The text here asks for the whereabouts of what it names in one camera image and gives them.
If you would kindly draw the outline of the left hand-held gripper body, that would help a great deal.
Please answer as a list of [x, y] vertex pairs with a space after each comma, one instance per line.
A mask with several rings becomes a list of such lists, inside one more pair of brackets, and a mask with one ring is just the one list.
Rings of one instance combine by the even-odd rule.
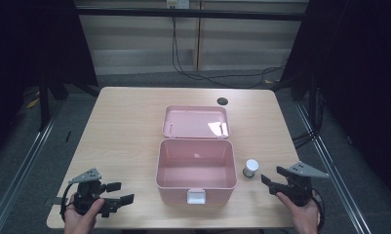
[[[99, 199], [102, 193], [107, 192], [106, 183], [102, 183], [100, 180], [101, 174], [96, 168], [92, 168], [69, 181], [69, 185], [78, 183], [72, 204], [79, 215], [84, 215], [93, 202]], [[104, 204], [98, 212], [102, 217], [109, 217], [110, 214], [117, 212], [120, 207], [120, 199], [104, 198], [103, 200]]]

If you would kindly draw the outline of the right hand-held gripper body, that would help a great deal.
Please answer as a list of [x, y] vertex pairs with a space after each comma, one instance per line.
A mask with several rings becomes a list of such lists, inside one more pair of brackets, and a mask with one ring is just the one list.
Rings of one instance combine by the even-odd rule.
[[308, 204], [312, 198], [312, 177], [330, 177], [327, 173], [302, 162], [298, 162], [290, 166], [287, 170], [291, 172], [293, 176], [291, 178], [286, 178], [286, 184], [274, 182], [276, 187], [274, 189], [269, 188], [269, 193], [271, 195], [276, 195], [278, 192], [282, 192], [299, 207], [303, 207]]

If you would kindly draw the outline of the person's right hand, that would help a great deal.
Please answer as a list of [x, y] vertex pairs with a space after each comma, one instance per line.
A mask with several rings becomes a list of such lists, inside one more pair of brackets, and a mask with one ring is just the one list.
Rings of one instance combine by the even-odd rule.
[[319, 234], [319, 209], [314, 201], [310, 201], [305, 206], [299, 207], [282, 192], [278, 192], [276, 197], [290, 211], [293, 227], [296, 232], [299, 234]]

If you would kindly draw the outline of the person's left hand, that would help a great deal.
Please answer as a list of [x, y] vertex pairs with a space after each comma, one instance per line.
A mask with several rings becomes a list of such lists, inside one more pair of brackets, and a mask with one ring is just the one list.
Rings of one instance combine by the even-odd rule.
[[70, 203], [64, 212], [63, 234], [90, 234], [97, 222], [97, 215], [104, 200], [95, 200], [90, 209], [84, 214], [78, 214], [75, 206]]

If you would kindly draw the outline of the small white-capped jar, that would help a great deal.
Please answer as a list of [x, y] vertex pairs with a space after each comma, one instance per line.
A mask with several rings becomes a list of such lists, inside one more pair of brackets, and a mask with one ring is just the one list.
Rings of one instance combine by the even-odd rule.
[[249, 159], [246, 161], [245, 167], [243, 169], [243, 175], [245, 177], [254, 177], [255, 172], [259, 168], [259, 163], [255, 159]]

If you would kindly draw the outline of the pink plastic box with lid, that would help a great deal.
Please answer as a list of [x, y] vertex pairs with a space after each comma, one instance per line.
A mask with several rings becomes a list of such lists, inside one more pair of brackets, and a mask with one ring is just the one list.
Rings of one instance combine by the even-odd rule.
[[226, 110], [220, 106], [166, 108], [156, 185], [166, 204], [223, 205], [237, 185]]

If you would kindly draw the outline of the black metal stand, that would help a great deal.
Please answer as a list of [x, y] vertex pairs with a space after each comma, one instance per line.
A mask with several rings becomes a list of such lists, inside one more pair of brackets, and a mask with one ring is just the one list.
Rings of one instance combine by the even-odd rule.
[[50, 121], [48, 82], [44, 74], [40, 76], [39, 100], [41, 110], [41, 122], [39, 131], [43, 131]]

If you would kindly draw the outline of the dark curtain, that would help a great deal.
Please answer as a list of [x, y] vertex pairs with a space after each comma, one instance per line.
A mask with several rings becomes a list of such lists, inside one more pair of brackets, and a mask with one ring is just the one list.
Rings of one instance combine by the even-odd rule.
[[391, 191], [391, 0], [308, 0], [281, 80], [318, 86]]
[[31, 86], [56, 98], [64, 84], [95, 86], [90, 49], [74, 0], [0, 0], [0, 146]]

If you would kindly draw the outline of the metal floor rail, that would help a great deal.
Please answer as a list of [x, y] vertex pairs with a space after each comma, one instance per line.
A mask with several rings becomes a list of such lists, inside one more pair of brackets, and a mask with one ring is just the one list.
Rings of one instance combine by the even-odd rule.
[[0, 234], [59, 234], [47, 225], [66, 170], [60, 112], [40, 130], [39, 114], [18, 115], [0, 144]]
[[319, 135], [316, 135], [312, 137], [312, 141], [356, 232], [358, 234], [372, 234], [364, 215], [345, 184], [323, 139]]

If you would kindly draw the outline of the black horizontal frame bar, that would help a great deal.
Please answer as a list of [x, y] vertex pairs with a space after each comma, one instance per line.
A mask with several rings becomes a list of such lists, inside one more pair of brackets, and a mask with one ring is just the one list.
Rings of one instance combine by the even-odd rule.
[[182, 10], [182, 9], [78, 7], [76, 9], [76, 13], [78, 15], [91, 15], [91, 16], [163, 17], [163, 18], [232, 19], [232, 20], [302, 21], [306, 19], [305, 14], [299, 14], [299, 13], [267, 13], [267, 12]]

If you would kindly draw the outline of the white wall socket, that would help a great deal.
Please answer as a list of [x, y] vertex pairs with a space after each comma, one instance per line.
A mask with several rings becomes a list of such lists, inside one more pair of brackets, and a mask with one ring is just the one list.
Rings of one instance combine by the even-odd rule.
[[166, 0], [168, 9], [183, 9], [188, 10], [190, 8], [189, 0]]

